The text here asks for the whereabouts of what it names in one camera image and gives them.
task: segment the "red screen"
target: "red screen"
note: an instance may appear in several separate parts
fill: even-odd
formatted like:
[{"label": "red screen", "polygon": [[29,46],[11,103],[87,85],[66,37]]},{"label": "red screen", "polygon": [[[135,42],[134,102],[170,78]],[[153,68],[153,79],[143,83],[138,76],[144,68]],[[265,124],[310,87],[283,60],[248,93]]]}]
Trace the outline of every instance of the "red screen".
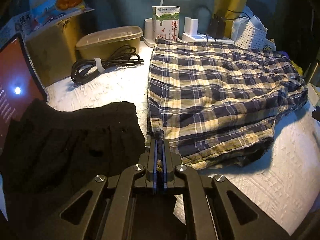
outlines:
[{"label": "red screen", "polygon": [[18,38],[0,52],[0,153],[10,119],[20,120],[35,98],[44,100],[28,66]]}]

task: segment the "plaid shirt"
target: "plaid shirt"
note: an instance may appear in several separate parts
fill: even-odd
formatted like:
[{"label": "plaid shirt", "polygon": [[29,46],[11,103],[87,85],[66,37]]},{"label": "plaid shirt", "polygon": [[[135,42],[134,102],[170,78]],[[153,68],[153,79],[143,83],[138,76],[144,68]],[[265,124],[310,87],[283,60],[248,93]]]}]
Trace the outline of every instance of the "plaid shirt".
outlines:
[{"label": "plaid shirt", "polygon": [[304,79],[275,51],[157,40],[148,85],[149,134],[195,169],[260,158],[279,119],[308,99]]}]

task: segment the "white basket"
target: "white basket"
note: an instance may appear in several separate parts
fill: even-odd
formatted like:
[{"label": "white basket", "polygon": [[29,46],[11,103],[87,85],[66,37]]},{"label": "white basket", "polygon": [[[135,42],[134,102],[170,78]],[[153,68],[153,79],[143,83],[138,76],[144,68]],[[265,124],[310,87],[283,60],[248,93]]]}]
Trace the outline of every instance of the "white basket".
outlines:
[{"label": "white basket", "polygon": [[242,24],[242,26],[245,28],[240,27],[241,35],[236,39],[235,45],[243,49],[263,49],[267,33],[249,24]]}]

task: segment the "black plug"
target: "black plug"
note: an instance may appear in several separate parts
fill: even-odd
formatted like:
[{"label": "black plug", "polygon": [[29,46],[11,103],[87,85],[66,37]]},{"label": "black plug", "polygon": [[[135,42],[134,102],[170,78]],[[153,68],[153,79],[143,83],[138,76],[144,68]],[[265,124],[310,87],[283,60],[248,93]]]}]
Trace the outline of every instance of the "black plug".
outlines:
[{"label": "black plug", "polygon": [[224,19],[215,14],[214,17],[210,20],[207,34],[215,39],[223,39],[225,28],[226,22],[224,21]]}]

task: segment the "black towel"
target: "black towel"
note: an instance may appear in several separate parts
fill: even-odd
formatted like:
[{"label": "black towel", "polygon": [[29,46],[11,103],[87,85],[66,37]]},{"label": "black towel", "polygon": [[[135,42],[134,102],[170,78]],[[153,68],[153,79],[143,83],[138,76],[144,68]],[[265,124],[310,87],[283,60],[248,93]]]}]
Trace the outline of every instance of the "black towel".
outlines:
[{"label": "black towel", "polygon": [[9,224],[23,239],[95,175],[120,174],[144,152],[132,103],[59,112],[33,101],[0,156]]}]

